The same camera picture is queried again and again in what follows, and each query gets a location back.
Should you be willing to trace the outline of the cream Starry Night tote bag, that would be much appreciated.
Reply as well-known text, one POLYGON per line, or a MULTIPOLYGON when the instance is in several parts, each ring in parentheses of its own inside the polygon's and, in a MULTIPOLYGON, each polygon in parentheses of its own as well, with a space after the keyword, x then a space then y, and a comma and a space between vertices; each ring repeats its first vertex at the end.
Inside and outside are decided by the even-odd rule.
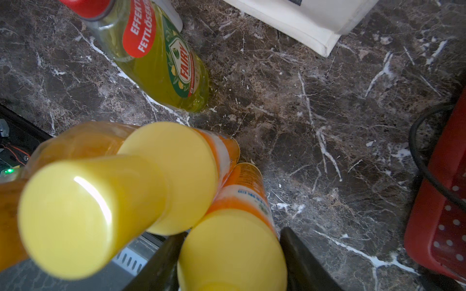
POLYGON ((226 2, 328 57, 378 0, 226 0, 226 2))

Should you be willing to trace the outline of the green bottle red cap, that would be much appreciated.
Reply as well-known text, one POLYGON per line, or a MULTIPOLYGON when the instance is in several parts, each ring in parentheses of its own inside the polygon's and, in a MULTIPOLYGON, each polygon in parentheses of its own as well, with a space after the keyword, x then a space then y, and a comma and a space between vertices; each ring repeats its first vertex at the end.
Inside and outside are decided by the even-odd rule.
POLYGON ((63 1, 104 53, 150 98, 187 112, 209 99, 208 72, 153 1, 63 1))

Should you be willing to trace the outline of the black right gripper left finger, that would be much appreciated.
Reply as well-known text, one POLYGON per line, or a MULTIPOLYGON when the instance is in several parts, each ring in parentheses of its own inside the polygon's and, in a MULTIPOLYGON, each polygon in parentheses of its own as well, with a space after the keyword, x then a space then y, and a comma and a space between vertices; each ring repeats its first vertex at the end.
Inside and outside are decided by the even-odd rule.
POLYGON ((124 291, 178 291, 178 257, 187 233, 169 236, 124 291))

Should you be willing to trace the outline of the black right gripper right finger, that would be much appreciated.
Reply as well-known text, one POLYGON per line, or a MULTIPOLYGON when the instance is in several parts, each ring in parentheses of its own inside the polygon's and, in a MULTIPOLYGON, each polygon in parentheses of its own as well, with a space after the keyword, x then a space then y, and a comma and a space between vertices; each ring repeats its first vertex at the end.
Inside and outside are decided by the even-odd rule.
POLYGON ((343 291, 290 227, 280 231, 288 291, 343 291))

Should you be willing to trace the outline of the orange soap bottle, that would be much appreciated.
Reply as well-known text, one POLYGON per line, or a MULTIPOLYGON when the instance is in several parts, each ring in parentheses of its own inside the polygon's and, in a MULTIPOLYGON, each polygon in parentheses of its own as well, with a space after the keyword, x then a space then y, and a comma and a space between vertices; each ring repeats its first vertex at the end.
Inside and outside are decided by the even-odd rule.
POLYGON ((238 142, 228 135, 175 122, 155 122, 134 131, 119 154, 154 163, 167 186, 167 205, 147 229, 174 235, 196 225, 238 163, 238 142))
POLYGON ((285 256, 255 165, 234 167, 186 237, 177 275, 183 291, 286 290, 285 256))

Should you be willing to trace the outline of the amber pump soap bottle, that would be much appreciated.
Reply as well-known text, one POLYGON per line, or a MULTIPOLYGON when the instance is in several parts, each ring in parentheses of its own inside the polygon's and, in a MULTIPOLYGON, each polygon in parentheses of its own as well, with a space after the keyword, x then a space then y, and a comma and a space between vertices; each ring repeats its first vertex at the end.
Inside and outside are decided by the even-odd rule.
POLYGON ((1 178, 1 269, 27 258, 67 280, 101 270, 163 213, 166 186, 146 155, 122 152, 136 126, 91 121, 42 143, 1 178))

